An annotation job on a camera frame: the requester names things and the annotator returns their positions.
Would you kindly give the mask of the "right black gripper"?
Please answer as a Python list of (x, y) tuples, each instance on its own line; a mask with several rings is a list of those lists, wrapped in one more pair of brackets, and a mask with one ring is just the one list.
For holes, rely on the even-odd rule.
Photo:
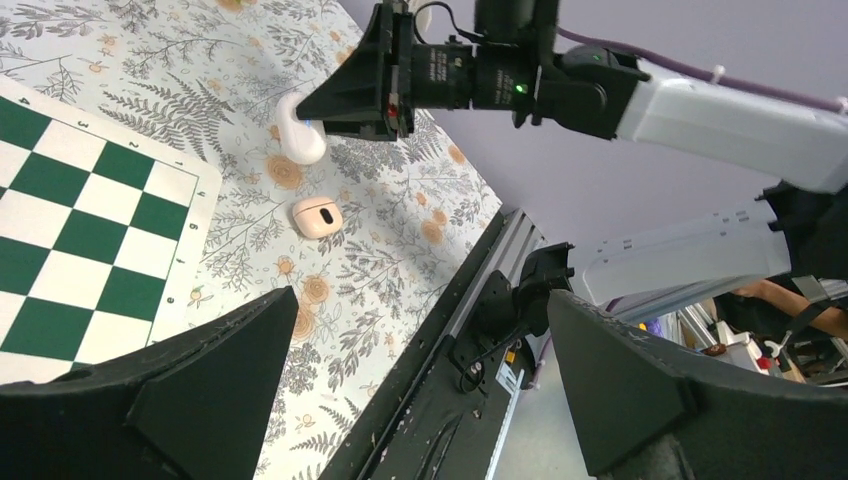
[[(444, 1), (429, 1), (396, 18), (409, 33), (399, 35), (399, 92), (392, 114), (403, 110), (509, 111), (515, 127), (533, 113), (543, 67), (553, 60), (558, 1), (475, 1), (471, 31), (460, 28)], [(417, 17), (442, 8), (454, 34), (428, 43)], [(397, 63), (395, 13), (378, 3), (359, 44), (345, 61), (295, 109), (298, 119), (321, 121), (329, 135), (394, 141), (389, 96)]]

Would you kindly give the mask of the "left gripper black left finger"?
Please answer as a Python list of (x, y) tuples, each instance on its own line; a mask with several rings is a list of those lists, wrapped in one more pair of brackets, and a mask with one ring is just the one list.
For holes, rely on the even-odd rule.
[(5, 479), (249, 479), (298, 314), (277, 288), (216, 320), (1, 389)]

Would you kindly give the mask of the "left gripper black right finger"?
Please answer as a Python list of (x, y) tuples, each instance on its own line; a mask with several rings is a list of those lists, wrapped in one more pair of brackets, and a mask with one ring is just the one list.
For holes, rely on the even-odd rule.
[(755, 373), (626, 325), (570, 292), (547, 305), (589, 474), (843, 479), (847, 395)]

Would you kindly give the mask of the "white earbud case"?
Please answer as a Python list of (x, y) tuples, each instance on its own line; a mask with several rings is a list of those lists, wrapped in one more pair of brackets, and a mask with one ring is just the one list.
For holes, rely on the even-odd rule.
[(305, 98), (294, 92), (280, 98), (275, 110), (282, 153), (298, 165), (312, 165), (327, 153), (327, 139), (321, 121), (301, 120), (296, 108)]

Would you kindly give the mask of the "beige earbud charging case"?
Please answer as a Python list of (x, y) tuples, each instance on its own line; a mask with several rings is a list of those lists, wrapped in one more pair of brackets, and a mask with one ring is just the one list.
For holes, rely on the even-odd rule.
[(310, 240), (328, 237), (343, 226), (341, 210), (329, 197), (298, 201), (292, 208), (292, 218), (300, 234)]

